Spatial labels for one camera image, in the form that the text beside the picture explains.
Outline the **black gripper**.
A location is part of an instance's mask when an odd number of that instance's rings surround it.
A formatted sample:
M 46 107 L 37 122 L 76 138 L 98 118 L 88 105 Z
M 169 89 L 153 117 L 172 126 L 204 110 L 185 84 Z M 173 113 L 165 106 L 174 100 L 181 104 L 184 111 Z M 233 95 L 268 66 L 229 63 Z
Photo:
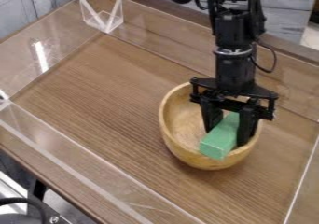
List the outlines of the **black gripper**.
M 222 120 L 222 109 L 238 113 L 236 143 L 244 146 L 258 119 L 273 119 L 277 94 L 254 83 L 256 50 L 216 51 L 216 76 L 193 77 L 190 101 L 200 105 L 208 133 Z

